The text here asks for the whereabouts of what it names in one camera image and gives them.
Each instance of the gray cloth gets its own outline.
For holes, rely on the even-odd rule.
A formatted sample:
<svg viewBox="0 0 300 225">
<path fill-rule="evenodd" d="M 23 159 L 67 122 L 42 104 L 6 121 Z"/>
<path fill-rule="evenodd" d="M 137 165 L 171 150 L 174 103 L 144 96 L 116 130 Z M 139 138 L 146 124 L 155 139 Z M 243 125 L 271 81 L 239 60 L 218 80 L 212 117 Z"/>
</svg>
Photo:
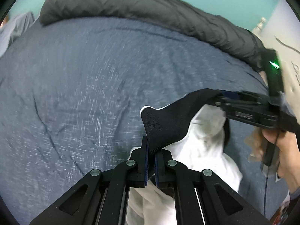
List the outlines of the gray cloth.
<svg viewBox="0 0 300 225">
<path fill-rule="evenodd" d="M 0 57 L 34 22 L 32 12 L 20 14 L 0 28 Z"/>
<path fill-rule="evenodd" d="M 254 34 L 180 0 L 46 0 L 40 22 L 48 25 L 87 16 L 115 16 L 160 25 L 208 42 L 261 71 L 259 51 L 264 46 Z"/>
<path fill-rule="evenodd" d="M 267 94 L 243 61 L 193 37 L 119 18 L 36 22 L 0 58 L 0 195 L 21 225 L 92 168 L 126 160 L 145 135 L 141 107 L 202 89 Z M 240 194 L 260 212 L 265 178 L 231 121 L 225 152 L 243 174 Z M 287 195 L 268 182 L 267 216 Z"/>
</svg>

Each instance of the white garment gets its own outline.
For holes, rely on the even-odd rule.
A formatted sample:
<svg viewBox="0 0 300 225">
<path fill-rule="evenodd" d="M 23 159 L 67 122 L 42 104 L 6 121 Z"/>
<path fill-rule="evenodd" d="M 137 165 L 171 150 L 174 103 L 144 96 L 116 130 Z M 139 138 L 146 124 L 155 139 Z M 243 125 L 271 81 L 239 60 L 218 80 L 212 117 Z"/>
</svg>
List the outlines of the white garment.
<svg viewBox="0 0 300 225">
<path fill-rule="evenodd" d="M 223 153 L 225 117 L 219 107 L 204 105 L 191 120 L 187 135 L 164 149 L 189 169 L 211 169 L 236 192 L 242 174 L 235 162 Z M 176 225 L 175 203 L 151 181 L 145 188 L 130 188 L 128 225 Z"/>
</svg>

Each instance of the blue bedsheet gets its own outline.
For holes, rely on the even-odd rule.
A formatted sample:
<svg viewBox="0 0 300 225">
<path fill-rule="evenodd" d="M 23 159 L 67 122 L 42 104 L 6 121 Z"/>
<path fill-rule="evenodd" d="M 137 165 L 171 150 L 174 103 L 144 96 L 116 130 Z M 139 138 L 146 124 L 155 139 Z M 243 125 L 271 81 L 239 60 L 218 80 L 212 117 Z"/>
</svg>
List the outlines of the blue bedsheet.
<svg viewBox="0 0 300 225">
<path fill-rule="evenodd" d="M 141 107 L 202 88 L 267 93 L 246 63 L 159 26 L 99 17 L 35 23 L 0 59 L 0 195 L 29 224 L 89 170 L 114 168 L 141 145 Z M 252 126 L 230 124 L 225 152 L 243 174 L 239 193 L 262 212 L 265 178 L 243 143 Z M 268 182 L 268 217 L 286 194 L 283 180 Z"/>
</svg>

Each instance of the green light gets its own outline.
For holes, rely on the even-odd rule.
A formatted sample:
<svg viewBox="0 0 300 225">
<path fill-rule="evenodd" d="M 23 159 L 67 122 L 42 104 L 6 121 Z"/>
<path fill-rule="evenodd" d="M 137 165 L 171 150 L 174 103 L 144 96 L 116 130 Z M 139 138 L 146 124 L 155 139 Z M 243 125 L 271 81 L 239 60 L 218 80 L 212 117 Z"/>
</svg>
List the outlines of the green light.
<svg viewBox="0 0 300 225">
<path fill-rule="evenodd" d="M 271 64 L 273 65 L 274 68 L 279 69 L 279 65 L 277 65 L 276 63 L 271 62 L 271 61 L 269 61 L 269 63 L 271 63 Z"/>
</svg>

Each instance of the cord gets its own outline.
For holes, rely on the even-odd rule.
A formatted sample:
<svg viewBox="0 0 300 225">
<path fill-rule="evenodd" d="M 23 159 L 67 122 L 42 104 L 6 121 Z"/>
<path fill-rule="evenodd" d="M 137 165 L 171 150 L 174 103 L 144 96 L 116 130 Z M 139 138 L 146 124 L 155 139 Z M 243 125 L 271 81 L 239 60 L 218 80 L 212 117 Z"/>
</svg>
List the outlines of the cord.
<svg viewBox="0 0 300 225">
<path fill-rule="evenodd" d="M 276 140 L 275 140 L 274 145 L 277 145 L 277 140 L 279 138 L 279 134 L 280 134 L 280 130 L 278 130 L 278 132 L 277 132 L 277 136 L 276 136 Z M 268 167 L 268 170 L 267 170 L 267 177 L 265 178 L 265 198 L 264 198 L 264 203 L 263 203 L 263 215 L 264 215 L 264 217 L 266 217 L 266 200 L 267 200 L 267 186 L 268 186 L 269 168 L 270 167 Z"/>
</svg>

